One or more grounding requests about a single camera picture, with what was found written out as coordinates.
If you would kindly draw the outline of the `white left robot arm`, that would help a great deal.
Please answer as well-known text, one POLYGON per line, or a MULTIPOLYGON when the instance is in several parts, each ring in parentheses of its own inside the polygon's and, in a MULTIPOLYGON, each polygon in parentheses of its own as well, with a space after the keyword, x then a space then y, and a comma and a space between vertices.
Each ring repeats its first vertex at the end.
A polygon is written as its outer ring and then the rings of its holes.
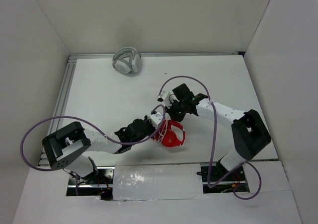
POLYGON ((84 156, 84 152, 125 153, 131 149, 133 143, 140 142, 157 131, 161 122, 160 114, 135 119, 127 127, 115 132, 119 139, 115 142, 99 132, 85 129, 80 122, 72 122, 46 136, 42 140, 42 145, 52 170, 66 168, 78 175, 86 184, 94 184, 99 172, 93 159, 84 156))

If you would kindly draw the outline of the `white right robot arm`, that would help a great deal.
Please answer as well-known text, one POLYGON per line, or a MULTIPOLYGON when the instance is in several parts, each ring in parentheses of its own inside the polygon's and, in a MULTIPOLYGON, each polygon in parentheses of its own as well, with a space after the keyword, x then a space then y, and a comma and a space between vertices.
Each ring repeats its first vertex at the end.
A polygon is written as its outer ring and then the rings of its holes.
POLYGON ((173 89, 171 94, 163 96, 166 111, 174 121, 181 122, 186 114, 193 114, 214 121, 214 125, 228 128, 233 136, 230 150, 218 160, 216 165, 209 165, 206 175, 211 182, 215 171, 222 180, 229 180, 236 169, 259 154, 272 138, 260 114, 253 109, 241 111, 227 107, 199 93, 195 95, 186 84, 173 89))

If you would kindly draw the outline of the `red headphones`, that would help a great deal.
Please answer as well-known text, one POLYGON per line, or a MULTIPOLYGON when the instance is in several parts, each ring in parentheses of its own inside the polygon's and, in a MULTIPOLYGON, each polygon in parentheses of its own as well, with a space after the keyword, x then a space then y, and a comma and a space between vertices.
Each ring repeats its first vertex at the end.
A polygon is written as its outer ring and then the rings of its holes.
POLYGON ((159 131, 152 137, 152 140, 161 143, 166 148, 174 148, 182 146, 186 139, 186 132, 183 126, 174 120, 164 120, 159 131), (182 131, 182 139, 177 137, 176 132, 172 127, 178 128, 182 131))

